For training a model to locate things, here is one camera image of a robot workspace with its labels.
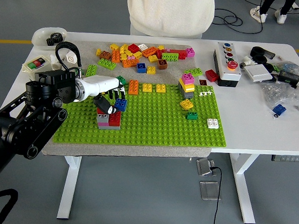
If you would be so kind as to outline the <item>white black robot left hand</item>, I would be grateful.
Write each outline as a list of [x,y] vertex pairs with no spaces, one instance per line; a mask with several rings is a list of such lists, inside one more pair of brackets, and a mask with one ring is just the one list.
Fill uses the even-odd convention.
[[83,79],[76,80],[76,98],[75,101],[83,101],[88,96],[94,96],[94,104],[105,114],[114,114],[117,109],[111,106],[110,102],[103,97],[102,92],[108,93],[109,98],[119,98],[118,91],[121,93],[122,99],[125,99],[125,88],[119,79],[114,77],[105,77],[93,75]]

